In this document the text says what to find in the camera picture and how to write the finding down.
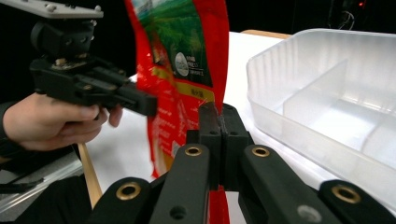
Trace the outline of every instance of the white plastic tray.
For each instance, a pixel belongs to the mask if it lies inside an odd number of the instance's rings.
[[[396,211],[396,35],[302,31],[247,80],[258,129]]]

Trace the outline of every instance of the human hand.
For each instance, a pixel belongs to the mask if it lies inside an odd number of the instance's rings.
[[[117,127],[121,116],[119,105],[108,115],[98,105],[72,105],[33,93],[6,111],[3,124],[13,142],[27,150],[47,151],[89,142],[99,134],[107,119]]]

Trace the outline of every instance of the red and green package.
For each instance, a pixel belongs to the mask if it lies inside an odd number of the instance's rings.
[[[229,24],[224,0],[125,0],[134,27],[137,88],[158,97],[148,118],[154,177],[167,172],[198,107],[221,111],[228,68]]]

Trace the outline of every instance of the black pants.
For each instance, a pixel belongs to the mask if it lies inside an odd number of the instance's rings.
[[[79,224],[91,211],[84,175],[72,176],[50,184],[14,223]]]

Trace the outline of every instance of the plastic container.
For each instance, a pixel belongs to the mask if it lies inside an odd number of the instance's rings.
[[[396,35],[302,31],[247,80],[258,129],[396,211]]]

